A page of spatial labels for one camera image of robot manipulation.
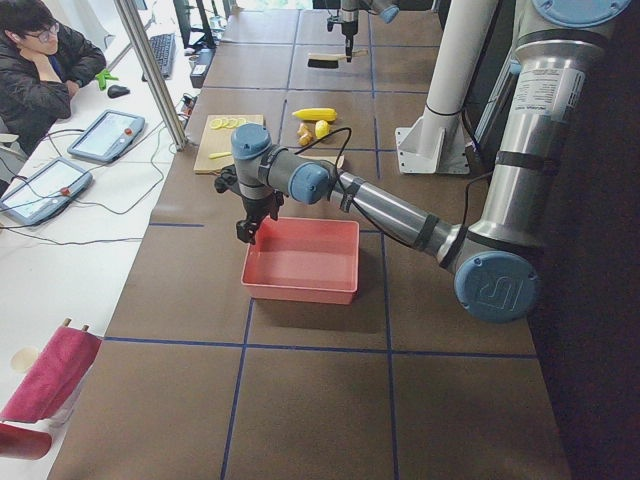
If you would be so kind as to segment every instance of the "tablet screen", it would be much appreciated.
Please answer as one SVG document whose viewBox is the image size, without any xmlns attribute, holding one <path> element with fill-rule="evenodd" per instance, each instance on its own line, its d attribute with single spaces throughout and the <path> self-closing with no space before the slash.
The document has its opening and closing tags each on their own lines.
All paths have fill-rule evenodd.
<svg viewBox="0 0 640 480">
<path fill-rule="evenodd" d="M 55 162 L 44 173 L 32 179 L 29 185 L 23 185 L 15 193 L 9 193 L 3 202 L 19 215 L 30 218 L 47 206 L 52 197 L 60 196 L 61 188 L 70 186 L 82 175 L 83 172 L 66 163 Z"/>
<path fill-rule="evenodd" d="M 90 155 L 105 155 L 133 121 L 132 117 L 109 112 L 74 148 Z"/>
</svg>

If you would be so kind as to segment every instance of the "black brush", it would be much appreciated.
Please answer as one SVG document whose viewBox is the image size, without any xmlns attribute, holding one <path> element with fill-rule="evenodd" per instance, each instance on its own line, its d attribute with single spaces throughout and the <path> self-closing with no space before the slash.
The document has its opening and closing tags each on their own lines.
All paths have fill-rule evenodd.
<svg viewBox="0 0 640 480">
<path fill-rule="evenodd" d="M 369 55 L 369 50 L 356 50 L 351 57 L 364 57 Z M 310 53 L 307 60 L 307 67 L 310 68 L 338 68 L 340 60 L 346 60 L 347 56 L 343 54 L 332 53 Z"/>
</svg>

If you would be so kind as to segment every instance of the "keyboard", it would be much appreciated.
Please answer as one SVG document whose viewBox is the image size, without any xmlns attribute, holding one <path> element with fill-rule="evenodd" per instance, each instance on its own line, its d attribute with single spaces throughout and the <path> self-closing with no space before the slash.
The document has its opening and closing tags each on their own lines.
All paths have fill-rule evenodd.
<svg viewBox="0 0 640 480">
<path fill-rule="evenodd" d="M 173 60 L 176 56 L 175 35 L 173 33 L 154 35 L 149 38 L 149 43 L 151 44 L 153 55 L 156 57 L 160 73 L 164 78 L 171 76 Z M 142 75 L 142 81 L 146 82 L 144 75 Z"/>
</svg>

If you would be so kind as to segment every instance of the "puffer jacket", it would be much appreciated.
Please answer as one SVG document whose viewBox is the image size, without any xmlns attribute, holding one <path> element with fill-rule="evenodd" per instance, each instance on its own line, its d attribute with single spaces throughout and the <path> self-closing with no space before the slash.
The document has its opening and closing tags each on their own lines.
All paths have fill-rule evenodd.
<svg viewBox="0 0 640 480">
<path fill-rule="evenodd" d="M 22 58 L 15 43 L 0 32 L 0 117 L 31 155 L 38 142 L 59 118 L 71 116 L 70 97 L 64 82 L 88 84 L 106 64 L 98 47 L 84 36 L 60 24 L 58 52 L 62 83 L 40 81 L 33 62 Z"/>
</svg>

